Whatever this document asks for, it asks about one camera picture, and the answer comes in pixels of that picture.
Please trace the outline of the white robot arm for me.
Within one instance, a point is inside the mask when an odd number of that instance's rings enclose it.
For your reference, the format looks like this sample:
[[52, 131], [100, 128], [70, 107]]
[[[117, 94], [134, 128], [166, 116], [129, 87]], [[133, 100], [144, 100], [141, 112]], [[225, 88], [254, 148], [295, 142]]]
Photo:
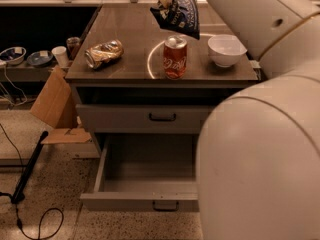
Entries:
[[320, 15], [310, 0], [207, 0], [266, 81], [200, 132], [203, 240], [320, 240]]

